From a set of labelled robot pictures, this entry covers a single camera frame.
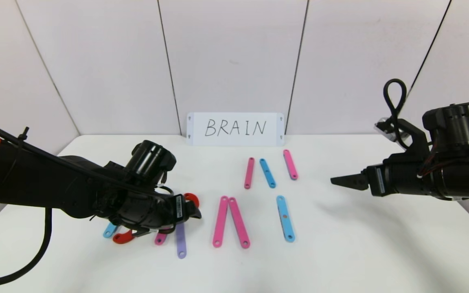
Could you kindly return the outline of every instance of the black cable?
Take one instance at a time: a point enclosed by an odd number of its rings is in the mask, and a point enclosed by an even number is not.
[[[124,182],[116,180],[114,178],[110,178],[108,176],[105,176],[105,175],[90,171],[88,169],[80,167],[79,165],[72,164],[69,161],[66,161],[62,158],[59,158],[58,156],[54,156],[54,155],[52,155],[48,152],[45,152],[45,151],[43,151],[43,150],[41,150],[41,149],[31,145],[31,144],[28,144],[24,141],[20,141],[17,137],[9,134],[8,132],[5,132],[2,129],[0,129],[0,137],[4,140],[8,141],[9,143],[14,144],[14,145],[20,145],[21,144],[22,149],[27,150],[28,152],[32,152],[33,154],[39,155],[43,158],[46,158],[46,159],[48,159],[48,160],[50,160],[50,161],[52,161],[56,164],[62,165],[63,167],[67,167],[71,170],[77,171],[79,173],[82,173],[82,174],[84,174],[86,176],[89,176],[89,177],[92,177],[92,178],[100,179],[104,182],[112,183],[112,184],[114,184],[116,186],[119,186],[119,187],[122,187],[122,188],[124,188],[128,191],[134,191],[134,192],[140,193],[138,195],[130,194],[131,197],[138,198],[138,199],[146,199],[147,195],[150,195],[150,196],[153,196],[153,197],[161,199],[161,200],[165,199],[164,197],[161,196],[160,193],[157,193],[155,191],[149,191],[149,190],[146,190],[146,189],[141,189],[137,186],[124,183]]]
[[[43,243],[41,244],[41,248],[39,248],[39,251],[34,256],[34,258],[28,263],[28,265],[25,265],[22,269],[20,269],[19,271],[15,271],[14,273],[10,275],[1,277],[0,285],[15,281],[18,278],[22,277],[24,274],[28,273],[28,271],[30,271],[31,269],[33,269],[35,265],[37,265],[39,260],[43,258],[44,253],[46,252],[46,249],[48,248],[48,244],[50,243],[51,236],[52,236],[52,208],[45,208],[44,237],[43,237]]]
[[[399,99],[399,103],[397,107],[394,107],[394,105],[392,104],[392,100],[388,94],[388,87],[392,83],[397,83],[401,87],[401,98]],[[399,133],[399,125],[398,125],[398,115],[401,112],[401,109],[403,108],[404,103],[406,102],[406,85],[404,84],[402,80],[397,79],[397,78],[393,78],[387,81],[387,83],[385,83],[385,86],[383,87],[383,97],[385,97],[385,102],[387,102],[387,106],[390,109],[390,113],[392,114],[392,116],[389,119],[391,119],[392,124],[394,126],[396,139],[403,148],[408,149],[408,146],[401,139],[401,134]]]

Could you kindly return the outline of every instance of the white sticker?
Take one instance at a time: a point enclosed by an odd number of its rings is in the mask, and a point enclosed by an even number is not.
[[[177,197],[177,218],[182,217],[182,195]]]
[[[285,119],[281,113],[189,113],[191,145],[281,146]]]

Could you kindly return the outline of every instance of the white table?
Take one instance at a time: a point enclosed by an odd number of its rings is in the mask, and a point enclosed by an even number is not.
[[[199,196],[202,220],[186,223],[188,255],[175,236],[117,245],[102,236],[104,219],[72,219],[54,211],[50,247],[39,264],[0,292],[469,292],[469,215],[456,202],[417,195],[375,198],[331,185],[400,149],[382,136],[288,136],[298,170],[292,181],[283,148],[191,147],[179,136],[82,136],[60,155],[125,165],[143,139],[177,158],[167,185]],[[270,189],[255,164],[244,189],[248,157],[265,158],[277,182]],[[234,196],[251,247],[242,249],[227,215],[224,244],[213,248],[219,199]],[[296,232],[287,243],[276,206],[284,195]],[[43,237],[42,208],[7,206],[0,213],[0,276],[23,267]]]

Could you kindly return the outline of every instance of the white wall panel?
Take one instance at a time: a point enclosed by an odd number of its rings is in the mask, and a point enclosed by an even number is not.
[[[180,133],[154,0],[18,0],[81,134]]]
[[[0,128],[57,154],[78,133],[13,0],[0,0]]]
[[[306,0],[162,0],[180,122],[189,112],[287,115]]]
[[[463,102],[469,102],[469,0],[453,0],[401,116],[422,129],[426,111]],[[461,204],[469,212],[469,200]]]
[[[287,134],[373,133],[383,86],[411,86],[448,0],[311,0]],[[393,85],[395,103],[400,91]]]

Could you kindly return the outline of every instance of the purple plastic strip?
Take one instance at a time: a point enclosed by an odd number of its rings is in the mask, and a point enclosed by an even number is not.
[[[184,223],[177,224],[175,234],[177,236],[177,256],[180,259],[185,258],[188,252],[186,251],[186,233],[184,232]]]

